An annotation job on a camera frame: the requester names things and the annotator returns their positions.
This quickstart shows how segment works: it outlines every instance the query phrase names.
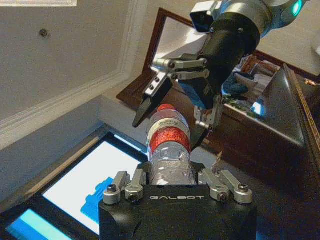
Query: bottle cap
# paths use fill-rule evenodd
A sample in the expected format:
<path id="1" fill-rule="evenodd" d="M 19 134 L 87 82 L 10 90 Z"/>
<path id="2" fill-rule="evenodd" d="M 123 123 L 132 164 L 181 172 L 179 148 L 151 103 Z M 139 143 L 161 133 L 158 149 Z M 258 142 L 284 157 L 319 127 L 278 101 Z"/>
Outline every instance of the bottle cap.
<path id="1" fill-rule="evenodd" d="M 165 109 L 171 109 L 171 110 L 176 110 L 176 108 L 174 106 L 172 106 L 171 104 L 161 104 L 158 109 L 157 112 L 161 111 L 161 110 L 165 110 Z"/>

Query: bolt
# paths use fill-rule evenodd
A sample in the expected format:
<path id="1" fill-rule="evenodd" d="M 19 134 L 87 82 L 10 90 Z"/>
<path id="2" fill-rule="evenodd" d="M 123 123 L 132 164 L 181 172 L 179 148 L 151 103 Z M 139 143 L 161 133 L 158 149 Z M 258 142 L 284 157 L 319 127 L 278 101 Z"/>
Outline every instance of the bolt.
<path id="1" fill-rule="evenodd" d="M 226 192 L 221 192 L 218 194 L 218 201 L 219 202 L 226 202 L 228 200 L 228 194 Z"/>
<path id="2" fill-rule="evenodd" d="M 138 200 L 139 200 L 138 195 L 136 195 L 136 194 L 130 194 L 128 196 L 128 201 L 131 202 L 132 204 L 138 202 Z"/>
<path id="3" fill-rule="evenodd" d="M 41 29 L 39 34 L 43 38 L 49 38 L 50 37 L 49 31 L 47 29 L 45 29 L 45 28 Z"/>
<path id="4" fill-rule="evenodd" d="M 176 66 L 176 65 L 175 65 L 175 63 L 174 63 L 174 62 L 170 62 L 170 63 L 169 63 L 169 68 L 174 69 L 174 68 L 175 68 L 175 66 Z"/>
<path id="5" fill-rule="evenodd" d="M 106 188 L 106 191 L 107 191 L 108 193 L 114 193 L 114 192 L 117 191 L 117 186 L 114 185 L 114 184 L 110 184 L 110 185 L 108 185 L 108 187 Z"/>
<path id="6" fill-rule="evenodd" d="M 246 185 L 246 184 L 239 184 L 238 189 L 239 189 L 241 192 L 248 192 L 248 185 Z"/>

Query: plastic water bottle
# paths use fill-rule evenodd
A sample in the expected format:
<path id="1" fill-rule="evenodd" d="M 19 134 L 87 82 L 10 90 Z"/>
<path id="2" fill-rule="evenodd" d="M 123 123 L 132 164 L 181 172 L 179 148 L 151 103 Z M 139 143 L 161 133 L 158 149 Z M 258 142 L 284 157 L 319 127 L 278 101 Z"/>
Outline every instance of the plastic water bottle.
<path id="1" fill-rule="evenodd" d="M 190 130 L 184 116 L 170 104 L 158 107 L 147 131 L 150 185 L 195 185 L 191 166 Z"/>

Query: dark wood furniture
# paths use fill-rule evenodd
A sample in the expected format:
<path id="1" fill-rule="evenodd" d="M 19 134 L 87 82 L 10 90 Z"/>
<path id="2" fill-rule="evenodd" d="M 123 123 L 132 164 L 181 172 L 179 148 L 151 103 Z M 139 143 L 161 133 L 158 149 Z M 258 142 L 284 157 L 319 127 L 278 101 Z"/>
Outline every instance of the dark wood furniture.
<path id="1" fill-rule="evenodd" d="M 137 110 L 141 103 L 143 90 L 155 74 L 150 69 L 150 65 L 156 54 L 166 18 L 175 19 L 192 27 L 191 21 L 162 8 L 159 9 L 143 72 L 117 96 L 133 110 Z M 255 51 L 254 55 L 261 61 L 267 60 L 278 66 L 284 64 L 260 51 Z M 304 78 L 320 82 L 319 76 L 291 65 L 289 67 Z M 192 128 L 195 124 L 194 106 L 179 86 L 173 86 L 163 103 L 174 104 L 177 110 L 186 117 Z M 296 142 L 288 140 L 285 135 L 225 105 L 220 126 L 206 138 L 203 146 L 214 153 L 223 151 L 225 161 L 277 188 L 287 190 L 287 185 L 283 184 L 284 181 L 289 181 L 290 184 L 296 183 L 297 187 L 290 187 L 290 192 L 294 193 L 302 184 L 297 175 L 300 174 L 298 159 L 303 158 L 304 149 Z"/>

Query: screen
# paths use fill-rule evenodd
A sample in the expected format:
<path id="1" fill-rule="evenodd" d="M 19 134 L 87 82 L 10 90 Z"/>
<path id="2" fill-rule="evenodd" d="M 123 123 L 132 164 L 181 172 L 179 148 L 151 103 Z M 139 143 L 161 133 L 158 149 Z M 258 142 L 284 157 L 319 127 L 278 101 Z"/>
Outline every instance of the screen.
<path id="1" fill-rule="evenodd" d="M 99 235 L 98 203 L 119 171 L 132 178 L 139 161 L 104 141 L 43 196 Z"/>
<path id="2" fill-rule="evenodd" d="M 71 240 L 31 209 L 24 212 L 6 229 L 16 239 Z"/>

